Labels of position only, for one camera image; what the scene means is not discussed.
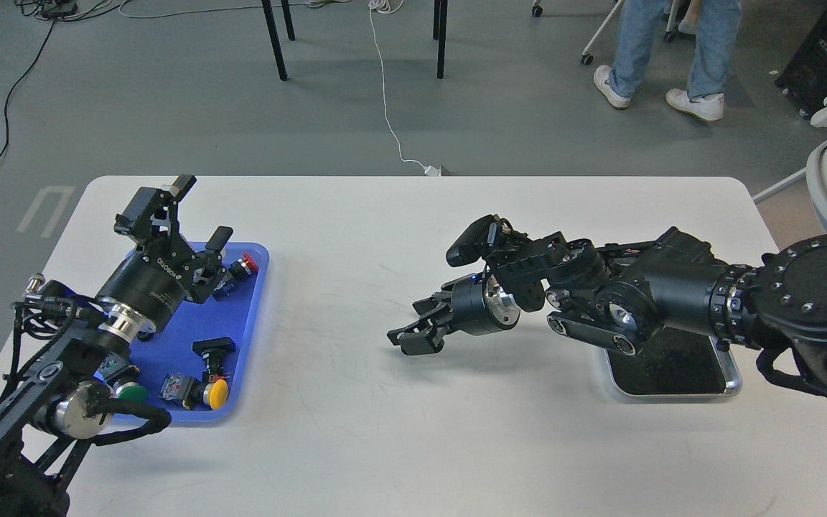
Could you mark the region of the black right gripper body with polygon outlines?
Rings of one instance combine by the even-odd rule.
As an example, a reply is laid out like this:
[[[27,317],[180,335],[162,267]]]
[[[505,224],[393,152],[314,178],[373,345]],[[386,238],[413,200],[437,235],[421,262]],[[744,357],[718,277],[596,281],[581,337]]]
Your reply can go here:
[[[518,323],[521,309],[512,294],[493,276],[463,276],[443,284],[432,295],[436,311],[429,321],[446,327],[449,333],[463,331],[482,336],[511,330]]]

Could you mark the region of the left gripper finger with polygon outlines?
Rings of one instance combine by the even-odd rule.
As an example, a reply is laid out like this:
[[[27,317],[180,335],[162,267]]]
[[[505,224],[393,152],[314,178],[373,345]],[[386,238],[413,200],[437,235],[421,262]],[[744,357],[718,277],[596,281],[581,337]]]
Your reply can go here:
[[[219,226],[207,240],[202,252],[203,269],[223,268],[223,252],[225,245],[233,235],[233,229],[229,226]]]
[[[193,174],[181,174],[171,185],[141,187],[124,211],[115,216],[113,231],[142,248],[186,242],[179,231],[178,204],[196,182]]]

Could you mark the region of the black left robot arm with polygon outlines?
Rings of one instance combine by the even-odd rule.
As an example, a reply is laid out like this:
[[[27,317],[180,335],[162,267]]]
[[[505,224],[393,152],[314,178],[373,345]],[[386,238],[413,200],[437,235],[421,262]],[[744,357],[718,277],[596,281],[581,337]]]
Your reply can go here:
[[[196,183],[142,187],[116,217],[134,252],[95,297],[32,277],[14,304],[13,358],[0,396],[0,516],[65,516],[67,487],[92,446],[163,431],[165,409],[118,399],[95,371],[127,358],[141,332],[161,332],[184,301],[204,302],[226,268],[233,230],[220,226],[203,250],[179,231],[178,207]]]

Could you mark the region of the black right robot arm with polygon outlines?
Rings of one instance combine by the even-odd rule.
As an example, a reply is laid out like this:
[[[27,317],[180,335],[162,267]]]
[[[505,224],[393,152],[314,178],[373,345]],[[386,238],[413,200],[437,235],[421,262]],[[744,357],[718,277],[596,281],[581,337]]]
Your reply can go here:
[[[659,238],[595,246],[560,232],[532,239],[498,215],[479,218],[447,249],[451,267],[485,262],[413,303],[413,323],[388,331],[405,355],[439,353],[456,331],[511,330],[551,305],[549,327],[624,356],[664,328],[758,350],[775,386],[827,397],[827,233],[762,256],[720,261],[710,245],[670,227]]]

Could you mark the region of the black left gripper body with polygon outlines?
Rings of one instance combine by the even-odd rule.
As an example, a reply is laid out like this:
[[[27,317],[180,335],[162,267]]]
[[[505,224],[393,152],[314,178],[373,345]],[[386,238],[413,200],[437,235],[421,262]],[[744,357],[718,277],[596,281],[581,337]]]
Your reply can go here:
[[[219,287],[227,269],[203,269],[202,251],[181,246],[136,250],[101,287],[96,298],[119,302],[161,332],[182,302],[202,304]]]

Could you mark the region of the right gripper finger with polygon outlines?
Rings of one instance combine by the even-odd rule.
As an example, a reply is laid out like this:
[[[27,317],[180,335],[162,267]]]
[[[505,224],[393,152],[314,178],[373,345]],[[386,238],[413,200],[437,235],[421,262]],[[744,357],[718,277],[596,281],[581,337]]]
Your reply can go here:
[[[445,337],[452,331],[451,320],[451,313],[420,315],[408,326],[387,331],[387,337],[404,355],[440,353],[445,347]]]
[[[451,298],[451,291],[438,291],[428,298],[413,302],[411,306],[419,317],[445,317],[453,313]]]

